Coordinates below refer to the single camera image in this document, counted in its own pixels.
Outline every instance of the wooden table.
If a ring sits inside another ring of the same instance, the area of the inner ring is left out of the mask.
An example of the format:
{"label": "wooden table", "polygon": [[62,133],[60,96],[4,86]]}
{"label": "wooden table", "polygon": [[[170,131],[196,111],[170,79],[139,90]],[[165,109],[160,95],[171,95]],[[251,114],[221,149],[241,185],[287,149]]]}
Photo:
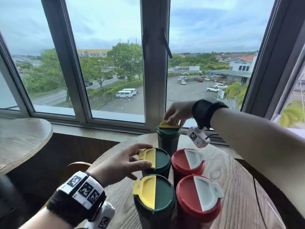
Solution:
{"label": "wooden table", "polygon": [[[138,142],[151,143],[154,147],[158,147],[157,134],[140,135],[112,147],[98,158],[91,167],[100,164],[113,153],[121,151],[127,146]],[[253,178],[246,169],[232,157],[213,145],[198,149],[185,135],[181,135],[179,139],[178,149],[182,148],[194,148],[206,155],[206,168],[203,175],[213,182],[217,182],[223,190],[223,209],[213,222],[211,228],[265,228],[257,205]],[[135,175],[138,178],[142,177],[141,172],[136,172]],[[173,182],[172,169],[170,171],[169,180]],[[134,181],[125,178],[106,188],[106,200],[116,208],[115,216],[108,229],[141,228],[138,213],[133,201],[133,183]],[[273,210],[274,206],[269,196],[258,183],[256,183],[256,185],[262,214],[267,224],[267,228],[285,228],[279,216]],[[176,228],[175,212],[173,214],[172,222],[172,228]]]}
{"label": "wooden table", "polygon": [[7,120],[0,125],[0,176],[35,155],[51,138],[50,122],[38,118]]}

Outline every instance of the black wrist strap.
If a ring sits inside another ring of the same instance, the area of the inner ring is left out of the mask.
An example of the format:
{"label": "black wrist strap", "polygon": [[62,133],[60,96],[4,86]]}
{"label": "black wrist strap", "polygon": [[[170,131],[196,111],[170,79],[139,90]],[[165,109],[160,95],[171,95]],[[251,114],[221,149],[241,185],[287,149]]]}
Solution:
{"label": "black wrist strap", "polygon": [[47,209],[73,227],[85,219],[91,221],[106,199],[102,186],[93,179],[89,173],[77,172],[57,189]]}
{"label": "black wrist strap", "polygon": [[192,114],[198,128],[203,129],[206,127],[209,129],[211,127],[211,118],[219,108],[228,108],[228,106],[213,97],[206,97],[196,101],[192,107]]}

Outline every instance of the palm tree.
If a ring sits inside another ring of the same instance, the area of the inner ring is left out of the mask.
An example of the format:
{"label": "palm tree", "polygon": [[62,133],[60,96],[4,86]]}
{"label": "palm tree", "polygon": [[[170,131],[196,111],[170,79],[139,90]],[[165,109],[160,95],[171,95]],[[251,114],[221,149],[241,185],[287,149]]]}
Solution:
{"label": "palm tree", "polygon": [[302,101],[295,100],[287,104],[282,113],[280,125],[286,128],[291,128],[301,121],[304,121]]}
{"label": "palm tree", "polygon": [[225,93],[227,93],[227,99],[235,98],[237,100],[236,108],[241,107],[242,102],[245,98],[248,84],[242,84],[241,82],[235,82],[234,84],[225,88]]}

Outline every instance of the lid tab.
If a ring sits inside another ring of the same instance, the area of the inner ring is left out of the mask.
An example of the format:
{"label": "lid tab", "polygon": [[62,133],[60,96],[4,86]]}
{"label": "lid tab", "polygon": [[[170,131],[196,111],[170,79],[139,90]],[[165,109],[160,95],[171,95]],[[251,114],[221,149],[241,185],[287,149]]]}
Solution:
{"label": "lid tab", "polygon": [[136,180],[132,187],[132,193],[138,195],[145,206],[155,209],[156,176],[148,175],[141,180]]}
{"label": "lid tab", "polygon": [[194,182],[202,211],[211,210],[216,205],[218,199],[224,197],[217,183],[213,183],[202,176],[194,176]]}
{"label": "lid tab", "polygon": [[177,123],[168,124],[167,121],[162,121],[159,124],[159,128],[179,128],[179,125]]}
{"label": "lid tab", "polygon": [[139,153],[139,160],[147,160],[152,163],[152,168],[156,167],[156,149],[145,149]]}
{"label": "lid tab", "polygon": [[206,157],[203,153],[198,152],[197,150],[193,149],[185,149],[185,156],[188,160],[190,169],[195,169],[204,161],[206,161]]}

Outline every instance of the white lid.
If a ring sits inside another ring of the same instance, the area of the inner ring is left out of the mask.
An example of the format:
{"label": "white lid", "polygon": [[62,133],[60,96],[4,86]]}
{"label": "white lid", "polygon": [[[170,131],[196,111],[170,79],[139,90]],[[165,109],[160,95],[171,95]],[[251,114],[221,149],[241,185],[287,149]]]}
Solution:
{"label": "white lid", "polygon": [[194,176],[194,182],[202,211],[211,210],[216,205],[218,199],[224,197],[217,183],[200,176]]}
{"label": "white lid", "polygon": [[191,169],[197,168],[203,161],[206,161],[204,154],[197,150],[185,149],[184,152]]}

